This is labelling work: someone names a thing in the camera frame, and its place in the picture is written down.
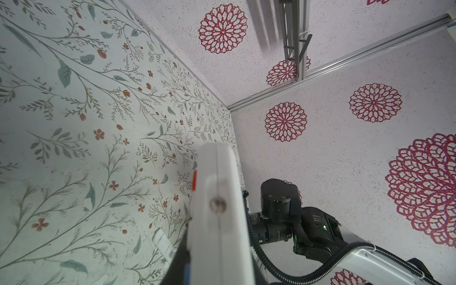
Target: black cable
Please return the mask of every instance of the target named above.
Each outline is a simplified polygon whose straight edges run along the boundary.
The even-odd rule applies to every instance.
[[[258,239],[256,238],[254,234],[254,230],[252,228],[252,225],[250,223],[250,214],[249,214],[249,209],[247,208],[247,202],[246,199],[244,200],[244,207],[245,207],[245,214],[247,216],[247,226],[249,228],[249,236],[252,241],[253,248],[258,255],[259,260],[261,263],[263,263],[264,267],[277,279],[279,279],[282,282],[285,282],[287,284],[291,285],[307,285],[307,284],[312,284],[323,278],[326,274],[331,272],[331,270],[334,269],[334,267],[339,264],[342,259],[347,257],[351,252],[357,249],[369,249],[369,250],[375,250],[376,252],[383,254],[384,256],[389,257],[390,259],[396,261],[403,267],[407,268],[410,270],[413,274],[416,276],[423,276],[423,280],[427,281],[429,284],[432,285],[442,285],[441,283],[435,281],[432,277],[429,275],[423,273],[421,270],[415,268],[414,266],[410,265],[400,257],[397,257],[396,255],[390,253],[389,251],[374,246],[373,244],[370,243],[364,243],[364,242],[356,242],[356,243],[351,243],[344,247],[343,249],[339,250],[337,253],[335,253],[326,263],[324,263],[320,268],[315,270],[314,272],[304,275],[304,276],[291,276],[288,275],[284,272],[282,272],[280,269],[278,269],[272,262],[269,260],[269,258],[266,256],[264,253],[263,249],[261,248]]]

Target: robotic arm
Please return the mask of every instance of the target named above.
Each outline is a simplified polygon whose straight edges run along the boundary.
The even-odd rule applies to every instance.
[[[252,262],[250,246],[285,284],[315,283],[337,265],[375,285],[440,285],[419,260],[404,261],[363,241],[322,210],[301,207],[296,185],[269,179],[261,185],[261,212],[248,213],[248,193],[240,189],[233,151],[206,144],[200,153],[192,220],[163,285],[267,284]],[[323,265],[300,277],[280,271],[261,245],[289,239],[295,254]]]

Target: metal rail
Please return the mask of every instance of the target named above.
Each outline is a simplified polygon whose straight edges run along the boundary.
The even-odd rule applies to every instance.
[[[355,66],[361,62],[377,57],[385,52],[394,50],[395,48],[422,39],[432,33],[446,29],[447,26],[453,22],[455,22],[455,20],[451,20],[448,14],[441,15],[432,20],[411,27],[405,31],[389,36],[386,39],[357,50],[356,52],[341,57],[333,62],[312,69],[300,82],[290,80],[271,87],[267,90],[261,91],[239,102],[231,104],[228,106],[228,110],[233,113],[271,100],[292,90],[308,85],[316,80],[324,78],[330,74],[341,71],[345,68]]]

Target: screw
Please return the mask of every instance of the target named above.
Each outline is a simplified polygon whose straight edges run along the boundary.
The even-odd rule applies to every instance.
[[[215,197],[209,202],[209,207],[214,214],[219,215],[226,211],[227,203],[223,198]]]

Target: black camera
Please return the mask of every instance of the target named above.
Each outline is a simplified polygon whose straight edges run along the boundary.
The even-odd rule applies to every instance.
[[[261,212],[250,218],[260,244],[293,238],[294,253],[322,263],[347,245],[338,221],[320,209],[301,208],[298,187],[283,180],[261,184]]]

